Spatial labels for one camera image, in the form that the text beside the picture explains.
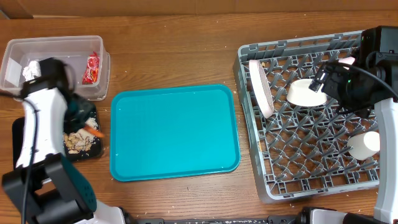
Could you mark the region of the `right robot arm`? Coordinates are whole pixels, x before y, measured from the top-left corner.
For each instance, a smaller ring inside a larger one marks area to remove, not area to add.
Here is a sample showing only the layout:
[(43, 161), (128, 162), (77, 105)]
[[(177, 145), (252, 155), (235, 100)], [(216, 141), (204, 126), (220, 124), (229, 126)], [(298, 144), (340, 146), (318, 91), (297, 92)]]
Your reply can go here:
[(338, 114), (367, 118), (375, 112), (381, 143), (379, 190), (374, 215), (342, 213), (321, 208), (298, 223), (397, 223), (397, 28), (378, 26), (362, 31), (354, 62), (325, 62), (309, 89), (337, 100)]

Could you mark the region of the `pink plate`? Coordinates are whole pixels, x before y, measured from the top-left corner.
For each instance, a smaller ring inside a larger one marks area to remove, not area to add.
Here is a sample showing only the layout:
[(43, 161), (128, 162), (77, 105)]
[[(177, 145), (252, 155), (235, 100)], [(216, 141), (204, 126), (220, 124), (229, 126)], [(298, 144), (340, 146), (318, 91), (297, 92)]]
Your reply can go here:
[(265, 118), (270, 118), (274, 112), (274, 101), (266, 73), (260, 61), (249, 61), (249, 73), (258, 107)]

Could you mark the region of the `pink bowl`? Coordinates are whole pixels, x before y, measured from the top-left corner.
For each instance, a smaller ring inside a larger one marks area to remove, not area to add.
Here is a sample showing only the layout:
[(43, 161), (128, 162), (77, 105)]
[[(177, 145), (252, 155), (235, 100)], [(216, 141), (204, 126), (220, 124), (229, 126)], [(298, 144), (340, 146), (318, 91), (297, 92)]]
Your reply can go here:
[(355, 58), (354, 57), (346, 57), (346, 58), (341, 58), (338, 60), (339, 63), (344, 63), (344, 64), (348, 64), (348, 65), (352, 65), (355, 62)]

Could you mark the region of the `orange carrot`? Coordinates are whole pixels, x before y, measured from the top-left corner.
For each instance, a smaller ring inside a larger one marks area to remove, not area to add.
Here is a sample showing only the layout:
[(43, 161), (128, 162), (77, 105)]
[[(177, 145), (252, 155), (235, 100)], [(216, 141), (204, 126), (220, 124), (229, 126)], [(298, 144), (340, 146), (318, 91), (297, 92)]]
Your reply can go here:
[(86, 125), (83, 129), (85, 131), (87, 131), (88, 133), (96, 136), (97, 138), (103, 138), (104, 137), (104, 134), (101, 131), (98, 131), (98, 130), (94, 129), (94, 128), (92, 128), (89, 125)]

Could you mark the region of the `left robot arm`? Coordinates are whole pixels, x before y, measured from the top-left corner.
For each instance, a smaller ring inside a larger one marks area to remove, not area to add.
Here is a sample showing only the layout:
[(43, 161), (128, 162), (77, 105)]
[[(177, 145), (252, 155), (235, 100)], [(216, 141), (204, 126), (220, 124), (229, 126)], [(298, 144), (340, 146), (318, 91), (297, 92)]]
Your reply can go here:
[(24, 82), (17, 99), (24, 107), (21, 153), (2, 188), (22, 223), (134, 223), (121, 207), (97, 200), (87, 179), (67, 159), (65, 133), (85, 128), (95, 106), (71, 88), (66, 65), (39, 62), (39, 77)]

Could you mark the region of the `white paper cup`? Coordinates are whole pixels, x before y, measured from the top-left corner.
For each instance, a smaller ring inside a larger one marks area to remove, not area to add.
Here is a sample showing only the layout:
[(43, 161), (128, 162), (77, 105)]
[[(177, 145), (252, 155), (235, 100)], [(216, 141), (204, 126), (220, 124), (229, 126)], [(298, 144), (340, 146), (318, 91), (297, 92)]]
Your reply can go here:
[(380, 135), (375, 131), (362, 133), (349, 138), (347, 146), (353, 158), (363, 161), (380, 151)]

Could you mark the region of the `foil ball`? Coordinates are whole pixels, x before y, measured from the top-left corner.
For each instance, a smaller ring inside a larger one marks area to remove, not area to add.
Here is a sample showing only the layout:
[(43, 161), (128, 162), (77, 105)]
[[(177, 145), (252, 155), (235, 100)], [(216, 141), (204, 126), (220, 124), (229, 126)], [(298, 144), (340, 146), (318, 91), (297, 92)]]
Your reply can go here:
[(41, 76), (40, 64), (38, 61), (29, 62), (28, 66), (24, 67), (22, 71), (22, 76), (25, 78), (25, 81), (31, 81), (37, 77)]

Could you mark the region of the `white bowl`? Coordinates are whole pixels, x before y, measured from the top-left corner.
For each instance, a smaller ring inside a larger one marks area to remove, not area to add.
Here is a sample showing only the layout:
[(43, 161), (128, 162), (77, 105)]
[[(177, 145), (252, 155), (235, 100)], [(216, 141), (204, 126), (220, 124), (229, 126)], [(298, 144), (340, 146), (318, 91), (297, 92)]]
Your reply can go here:
[(309, 89), (312, 79), (300, 79), (292, 82), (287, 94), (287, 101), (293, 105), (314, 107), (327, 101), (325, 93)]

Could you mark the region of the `red snack wrapper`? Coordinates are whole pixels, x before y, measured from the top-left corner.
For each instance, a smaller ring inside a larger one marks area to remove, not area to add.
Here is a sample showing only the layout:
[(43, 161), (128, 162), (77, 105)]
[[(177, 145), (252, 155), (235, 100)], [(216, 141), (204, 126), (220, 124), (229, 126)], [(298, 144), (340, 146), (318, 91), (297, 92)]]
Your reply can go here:
[(86, 70), (83, 75), (82, 84), (91, 85), (97, 82), (99, 73), (100, 57), (93, 52), (87, 59)]

